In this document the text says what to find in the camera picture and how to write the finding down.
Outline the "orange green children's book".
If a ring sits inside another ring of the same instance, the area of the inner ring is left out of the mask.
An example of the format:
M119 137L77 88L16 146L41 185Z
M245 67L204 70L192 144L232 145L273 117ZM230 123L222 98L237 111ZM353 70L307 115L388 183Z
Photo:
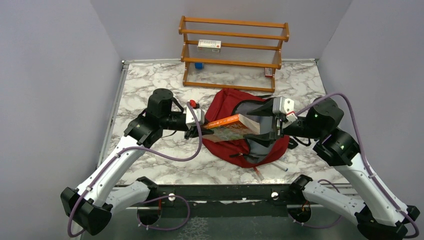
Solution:
M204 128L213 131L213 134L204 134L202 138L214 143L240 140L244 135L260 133L260 124L242 114L212 121L204 125Z

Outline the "red student backpack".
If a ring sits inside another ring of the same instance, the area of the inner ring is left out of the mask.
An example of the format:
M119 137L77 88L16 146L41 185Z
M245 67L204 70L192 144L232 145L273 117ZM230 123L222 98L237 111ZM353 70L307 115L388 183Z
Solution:
M270 100L268 95L255 96L237 89L224 88L214 96L205 119L213 122L235 114L245 116L247 112ZM284 136L265 147L245 138L214 142L210 140L211 137L211 134L203 135L203 145L216 157L241 168L254 168L280 159L289 149L291 140L289 136Z

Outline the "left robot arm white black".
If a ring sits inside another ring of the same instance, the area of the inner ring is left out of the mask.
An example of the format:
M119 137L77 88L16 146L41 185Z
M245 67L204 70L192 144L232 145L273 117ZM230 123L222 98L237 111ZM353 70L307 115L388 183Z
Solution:
M113 214L136 203L152 205L157 191L141 181L114 191L118 180L145 153L187 162L201 150L205 112L194 100L182 106L171 90L155 89L148 98L147 107L124 130L114 151L76 188L66 187L60 199L68 216L67 234L76 238L84 232L92 236L100 233ZM152 145L163 136L164 130L184 132L185 139L198 138L196 152L186 158L177 158L153 150Z

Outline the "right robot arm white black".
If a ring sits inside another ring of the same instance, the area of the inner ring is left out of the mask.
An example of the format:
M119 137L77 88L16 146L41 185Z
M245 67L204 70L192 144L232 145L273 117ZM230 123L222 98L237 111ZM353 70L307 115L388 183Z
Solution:
M366 159L360 136L351 136L339 128L344 112L332 95L316 98L303 112L306 116L295 112L294 102L289 98L268 99L248 111L251 116L271 119L266 132L248 134L246 138L263 146L285 136L316 139L313 150L348 180L359 198L345 196L302 174L289 185L289 199L296 204L316 203L334 211L369 240L408 239L407 224L415 225L419 209L403 203L383 183Z

